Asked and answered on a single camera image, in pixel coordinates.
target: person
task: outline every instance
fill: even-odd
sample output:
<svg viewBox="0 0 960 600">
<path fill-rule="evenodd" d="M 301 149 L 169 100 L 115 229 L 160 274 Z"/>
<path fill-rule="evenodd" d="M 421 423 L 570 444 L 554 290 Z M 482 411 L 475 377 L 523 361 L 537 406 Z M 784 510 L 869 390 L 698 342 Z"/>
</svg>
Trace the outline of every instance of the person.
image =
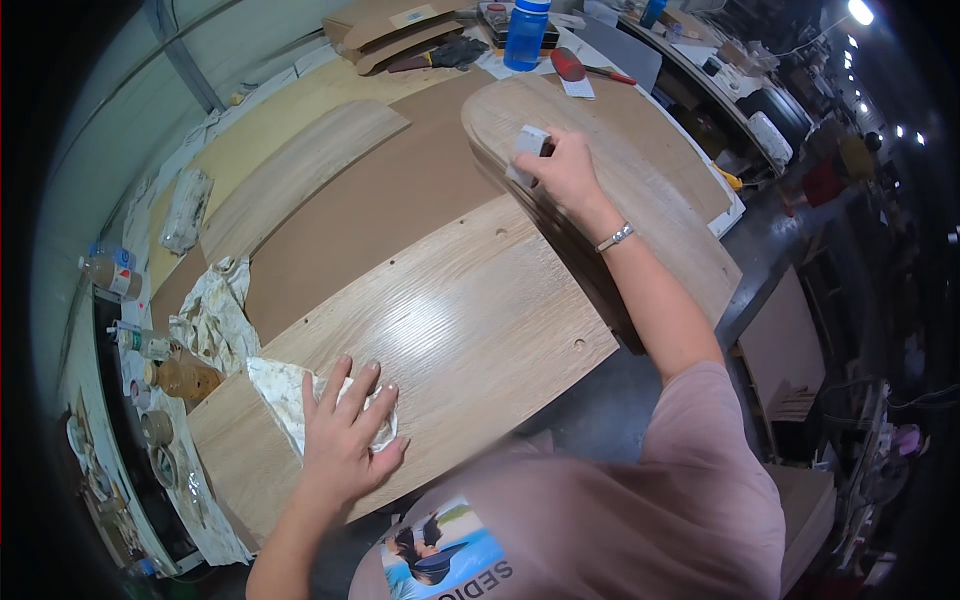
<svg viewBox="0 0 960 600">
<path fill-rule="evenodd" d="M 610 240 L 625 222 L 598 183 L 587 139 L 548 132 L 553 155 L 523 154 L 515 166 L 594 244 Z M 601 253 L 663 384 L 639 462 L 563 456 L 542 439 L 506 444 L 417 500 L 357 566 L 350 598 L 780 596 L 780 497 L 747 445 L 712 326 L 639 235 Z M 361 412 L 379 375 L 373 363 L 337 405 L 350 367 L 346 356 L 337 362 L 319 400 L 304 378 L 303 469 L 253 564 L 251 600 L 308 597 L 320 539 L 352 499 L 397 468 L 410 443 L 397 438 L 370 454 L 398 391 L 384 385 Z"/>
<path fill-rule="evenodd" d="M 800 187 L 802 196 L 790 200 L 797 190 L 791 190 L 783 198 L 787 215 L 794 216 L 793 208 L 807 203 L 816 208 L 839 196 L 849 185 L 871 180 L 874 177 L 874 156 L 883 142 L 874 132 L 866 137 L 848 133 L 840 137 L 836 152 L 820 161 L 804 175 Z"/>
</svg>

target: pink t-shirt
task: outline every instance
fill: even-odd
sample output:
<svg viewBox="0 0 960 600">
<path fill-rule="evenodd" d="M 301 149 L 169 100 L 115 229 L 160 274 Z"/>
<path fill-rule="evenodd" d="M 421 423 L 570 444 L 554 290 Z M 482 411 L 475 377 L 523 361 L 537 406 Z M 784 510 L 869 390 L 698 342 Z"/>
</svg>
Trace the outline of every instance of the pink t-shirt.
<svg viewBox="0 0 960 600">
<path fill-rule="evenodd" d="M 660 395 L 637 465 L 530 444 L 425 494 L 357 567 L 350 598 L 778 598 L 777 487 L 727 372 Z"/>
</svg>

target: red rubber mallet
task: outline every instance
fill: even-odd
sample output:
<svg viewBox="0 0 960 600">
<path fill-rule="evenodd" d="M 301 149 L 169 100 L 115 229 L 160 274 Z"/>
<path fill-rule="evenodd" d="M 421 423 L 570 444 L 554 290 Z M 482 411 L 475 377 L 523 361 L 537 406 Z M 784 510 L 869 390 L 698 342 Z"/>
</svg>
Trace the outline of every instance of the red rubber mallet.
<svg viewBox="0 0 960 600">
<path fill-rule="evenodd" d="M 636 79 L 632 77 L 627 77 L 626 75 L 620 75 L 619 73 L 614 73 L 613 71 L 608 71 L 606 69 L 600 69 L 595 66 L 585 66 L 580 59 L 577 58 L 569 48 L 564 48 L 559 46 L 550 53 L 550 62 L 553 63 L 553 68 L 557 71 L 561 78 L 569 82 L 579 82 L 584 77 L 587 76 L 587 71 L 590 73 L 596 73 L 597 75 L 602 75 L 608 77 L 615 82 L 623 82 L 624 84 L 636 85 Z"/>
</svg>

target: left hand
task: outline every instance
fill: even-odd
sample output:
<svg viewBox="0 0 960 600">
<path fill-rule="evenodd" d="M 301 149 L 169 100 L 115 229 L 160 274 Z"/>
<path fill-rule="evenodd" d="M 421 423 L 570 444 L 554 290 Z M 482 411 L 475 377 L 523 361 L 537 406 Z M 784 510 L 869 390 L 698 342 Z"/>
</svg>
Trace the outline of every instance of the left hand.
<svg viewBox="0 0 960 600">
<path fill-rule="evenodd" d="M 379 486 L 399 467 L 410 440 L 397 437 L 377 454 L 370 443 L 396 404 L 398 388 L 391 381 L 363 410 L 364 401 L 380 375 L 371 362 L 357 374 L 340 404 L 337 395 L 350 374 L 353 361 L 341 356 L 327 379 L 318 401 L 313 396 L 313 375 L 303 374 L 305 444 L 300 489 L 308 497 L 325 499 L 335 506 L 354 500 Z"/>
</svg>

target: t-shirt print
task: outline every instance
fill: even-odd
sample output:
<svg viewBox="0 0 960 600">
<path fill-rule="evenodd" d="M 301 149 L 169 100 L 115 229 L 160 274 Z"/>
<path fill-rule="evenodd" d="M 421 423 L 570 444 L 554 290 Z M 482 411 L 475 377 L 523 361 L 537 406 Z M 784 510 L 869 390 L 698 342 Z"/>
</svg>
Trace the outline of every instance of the t-shirt print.
<svg viewBox="0 0 960 600">
<path fill-rule="evenodd" d="M 514 574 L 463 496 L 380 542 L 392 600 L 478 598 Z"/>
</svg>

